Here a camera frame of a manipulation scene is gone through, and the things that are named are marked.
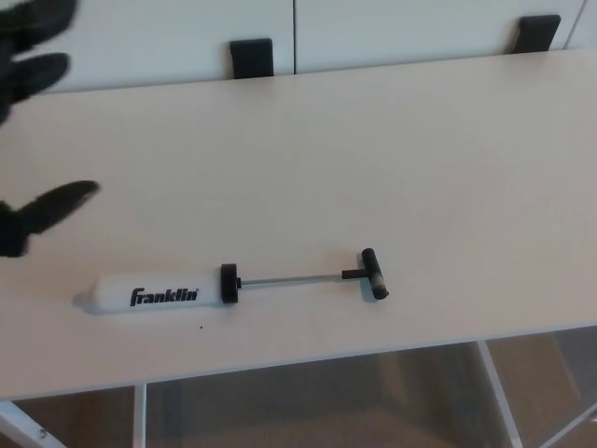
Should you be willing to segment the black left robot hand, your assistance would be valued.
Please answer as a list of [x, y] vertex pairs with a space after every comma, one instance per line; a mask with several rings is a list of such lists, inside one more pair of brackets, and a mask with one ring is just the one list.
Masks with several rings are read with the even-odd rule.
[[[70, 57], [52, 52], [18, 61], [16, 56], [64, 33], [73, 23], [77, 1], [20, 1], [1, 10], [1, 122], [14, 105], [48, 90], [70, 68]], [[94, 180], [76, 180], [50, 189], [26, 205], [1, 202], [1, 256], [26, 255], [30, 238], [66, 220], [101, 189]]]

